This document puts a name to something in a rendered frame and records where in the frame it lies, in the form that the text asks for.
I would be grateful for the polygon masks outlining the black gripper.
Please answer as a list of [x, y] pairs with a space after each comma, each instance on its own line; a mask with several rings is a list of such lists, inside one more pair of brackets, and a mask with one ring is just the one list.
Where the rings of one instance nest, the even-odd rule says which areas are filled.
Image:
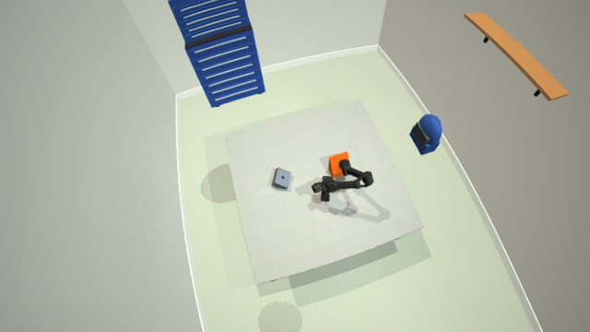
[[[323, 176], [323, 180], [324, 180], [325, 178], [329, 178], [329, 177], [330, 177], [330, 176]], [[329, 201], [329, 196], [330, 196], [330, 193], [325, 193], [325, 191], [323, 191], [323, 192], [322, 192], [321, 201], [322, 201], [322, 202], [323, 202], [323, 201]]]

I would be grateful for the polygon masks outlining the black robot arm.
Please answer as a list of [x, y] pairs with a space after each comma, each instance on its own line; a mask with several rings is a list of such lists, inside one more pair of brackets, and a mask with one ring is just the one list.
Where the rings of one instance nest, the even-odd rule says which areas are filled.
[[[373, 184], [373, 177], [371, 172], [360, 172], [355, 170], [351, 167], [349, 160], [343, 159], [338, 161], [338, 167], [341, 169], [344, 176], [352, 175], [358, 178], [355, 181], [350, 182], [337, 182], [333, 179], [333, 177], [325, 178], [322, 182], [315, 183], [312, 185], [312, 189], [314, 193], [320, 193], [320, 191], [324, 191], [325, 193], [333, 193], [337, 190], [345, 190], [347, 188], [356, 188], [359, 189], [361, 187], [368, 187]], [[360, 184], [360, 181], [363, 181], [364, 184]]]

